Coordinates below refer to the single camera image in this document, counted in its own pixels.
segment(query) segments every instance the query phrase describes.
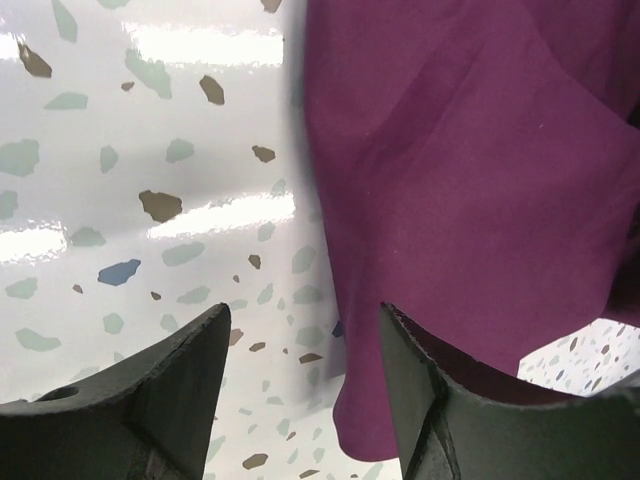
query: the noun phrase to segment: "purple fabric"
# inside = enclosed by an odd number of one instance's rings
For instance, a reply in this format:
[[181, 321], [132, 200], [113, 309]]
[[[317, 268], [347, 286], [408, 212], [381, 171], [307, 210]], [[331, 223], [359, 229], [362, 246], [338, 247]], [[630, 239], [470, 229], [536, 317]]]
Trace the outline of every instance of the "purple fabric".
[[639, 99], [637, 0], [309, 0], [347, 454], [397, 454], [381, 301], [511, 374], [603, 315], [640, 201]]

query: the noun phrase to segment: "purple dress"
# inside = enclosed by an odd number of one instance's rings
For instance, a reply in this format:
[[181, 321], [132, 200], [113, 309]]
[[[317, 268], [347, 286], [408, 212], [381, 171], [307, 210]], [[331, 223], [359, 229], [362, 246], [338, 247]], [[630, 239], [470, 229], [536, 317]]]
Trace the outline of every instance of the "purple dress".
[[306, 40], [347, 344], [334, 419], [347, 454], [383, 460], [397, 451], [380, 302], [511, 374], [623, 316], [606, 307], [635, 251], [640, 131], [625, 119], [640, 100], [640, 2], [309, 0]]

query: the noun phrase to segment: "glossy floor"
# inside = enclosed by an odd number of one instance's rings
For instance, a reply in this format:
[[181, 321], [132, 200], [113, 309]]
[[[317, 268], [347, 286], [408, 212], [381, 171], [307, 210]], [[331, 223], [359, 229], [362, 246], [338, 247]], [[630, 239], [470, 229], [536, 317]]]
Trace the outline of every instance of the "glossy floor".
[[[331, 423], [343, 345], [303, 135], [303, 28], [292, 0], [2, 2], [0, 401], [225, 301], [205, 478], [400, 479], [395, 461], [343, 455]], [[637, 332], [600, 325], [533, 353], [521, 377], [590, 393], [639, 366]]]

